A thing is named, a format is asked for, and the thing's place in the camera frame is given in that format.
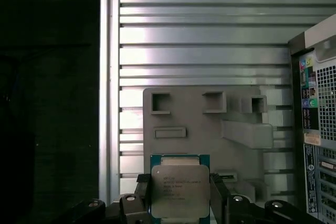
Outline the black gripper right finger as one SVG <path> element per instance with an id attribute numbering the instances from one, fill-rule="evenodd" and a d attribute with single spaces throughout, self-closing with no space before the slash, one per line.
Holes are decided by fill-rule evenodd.
<path id="1" fill-rule="evenodd" d="M 264 207 L 242 195 L 231 194 L 222 178 L 210 174 L 210 206 L 217 223 L 314 224 L 318 220 L 283 200 L 267 201 Z"/>

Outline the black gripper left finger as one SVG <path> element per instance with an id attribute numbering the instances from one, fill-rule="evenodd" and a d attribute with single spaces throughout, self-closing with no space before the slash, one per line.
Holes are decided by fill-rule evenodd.
<path id="1" fill-rule="evenodd" d="M 152 223 L 150 174 L 140 174 L 134 193 L 118 196 L 110 205 L 102 200 L 81 201 L 60 215 L 60 223 Z"/>

